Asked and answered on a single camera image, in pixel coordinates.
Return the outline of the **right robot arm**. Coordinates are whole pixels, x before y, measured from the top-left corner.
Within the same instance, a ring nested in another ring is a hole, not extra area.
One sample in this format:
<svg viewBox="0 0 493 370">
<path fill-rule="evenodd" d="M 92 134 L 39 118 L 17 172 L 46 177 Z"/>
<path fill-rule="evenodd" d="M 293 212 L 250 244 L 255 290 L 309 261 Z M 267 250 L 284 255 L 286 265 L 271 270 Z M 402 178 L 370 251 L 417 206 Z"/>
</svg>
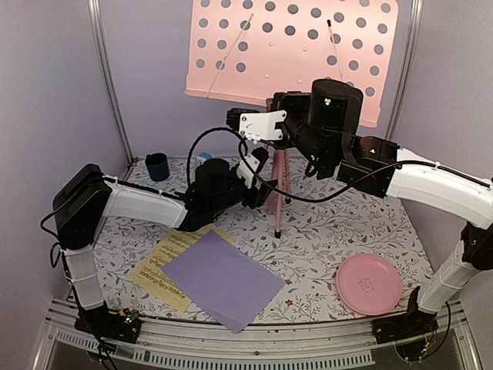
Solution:
<svg viewBox="0 0 493 370">
<path fill-rule="evenodd" d="M 269 110 L 282 146 L 307 160 L 306 177 L 336 177 L 376 197 L 412 200 L 466 220 L 458 246 L 423 287 L 413 291 L 398 320 L 416 335 L 480 271 L 492 269 L 492 182 L 427 160 L 396 143 L 356 134 L 364 94 L 333 79 L 313 81 L 310 92 L 277 92 Z"/>
</svg>

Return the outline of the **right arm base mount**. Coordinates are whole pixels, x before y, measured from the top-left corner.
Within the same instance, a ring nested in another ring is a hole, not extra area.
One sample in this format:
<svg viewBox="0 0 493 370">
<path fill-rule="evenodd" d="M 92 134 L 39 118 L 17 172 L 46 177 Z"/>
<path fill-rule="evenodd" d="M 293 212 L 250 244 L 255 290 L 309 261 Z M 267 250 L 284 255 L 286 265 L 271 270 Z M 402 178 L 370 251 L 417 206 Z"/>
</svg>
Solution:
<svg viewBox="0 0 493 370">
<path fill-rule="evenodd" d="M 378 318 L 371 322 L 372 333 L 378 344 L 400 341 L 436 331 L 438 329 L 436 317 L 436 314 L 414 310 Z"/>
</svg>

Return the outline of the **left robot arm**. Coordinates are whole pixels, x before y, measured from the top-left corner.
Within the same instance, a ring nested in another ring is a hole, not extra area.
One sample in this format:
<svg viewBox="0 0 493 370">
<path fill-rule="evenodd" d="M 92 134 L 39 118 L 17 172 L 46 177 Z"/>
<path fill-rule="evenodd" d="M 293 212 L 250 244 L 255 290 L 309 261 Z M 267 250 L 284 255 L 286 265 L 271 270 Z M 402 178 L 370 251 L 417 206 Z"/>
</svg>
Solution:
<svg viewBox="0 0 493 370">
<path fill-rule="evenodd" d="M 84 320 L 99 335 L 114 328 L 114 317 L 105 302 L 97 278 L 93 243 L 102 219 L 124 217 L 194 232 L 213 223 L 237 204 L 251 209 L 262 206 L 276 182 L 253 182 L 264 160 L 230 166 L 223 159 L 207 160 L 196 169 L 195 180 L 185 193 L 165 193 L 109 177 L 99 166 L 84 166 L 55 196 L 50 217 L 63 253 L 63 264 L 74 287 Z"/>
</svg>

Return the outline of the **pink music stand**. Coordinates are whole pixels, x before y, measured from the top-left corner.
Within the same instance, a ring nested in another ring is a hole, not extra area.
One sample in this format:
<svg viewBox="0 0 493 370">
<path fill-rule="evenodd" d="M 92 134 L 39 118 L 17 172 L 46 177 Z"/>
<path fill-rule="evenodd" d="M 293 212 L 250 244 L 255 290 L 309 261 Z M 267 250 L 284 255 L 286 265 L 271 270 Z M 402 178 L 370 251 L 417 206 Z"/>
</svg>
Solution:
<svg viewBox="0 0 493 370">
<path fill-rule="evenodd" d="M 357 130 L 374 128 L 397 16 L 394 1 L 196 1 L 186 93 L 265 113 L 275 93 L 333 79 L 364 94 Z"/>
</svg>

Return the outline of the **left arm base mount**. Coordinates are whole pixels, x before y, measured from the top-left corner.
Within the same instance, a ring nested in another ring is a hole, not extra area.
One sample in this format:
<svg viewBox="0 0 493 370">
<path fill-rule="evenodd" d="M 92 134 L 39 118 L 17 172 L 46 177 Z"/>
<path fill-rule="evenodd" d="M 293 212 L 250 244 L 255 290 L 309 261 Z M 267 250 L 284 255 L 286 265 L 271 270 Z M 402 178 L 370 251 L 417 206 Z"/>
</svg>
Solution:
<svg viewBox="0 0 493 370">
<path fill-rule="evenodd" d="M 142 322 L 139 312 L 125 308 L 111 311 L 104 304 L 91 310 L 79 309 L 74 328 L 92 334 L 95 338 L 108 338 L 130 344 L 137 343 Z"/>
</svg>

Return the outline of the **purple sheet music paper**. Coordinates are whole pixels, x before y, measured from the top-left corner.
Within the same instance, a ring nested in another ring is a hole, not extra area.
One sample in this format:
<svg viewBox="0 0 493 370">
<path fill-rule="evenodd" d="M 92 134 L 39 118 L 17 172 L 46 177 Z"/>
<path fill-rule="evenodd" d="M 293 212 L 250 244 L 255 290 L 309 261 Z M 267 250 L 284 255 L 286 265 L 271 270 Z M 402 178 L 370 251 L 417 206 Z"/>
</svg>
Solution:
<svg viewBox="0 0 493 370">
<path fill-rule="evenodd" d="M 285 286 L 285 280 L 213 230 L 162 271 L 196 306 L 234 334 L 249 325 Z"/>
</svg>

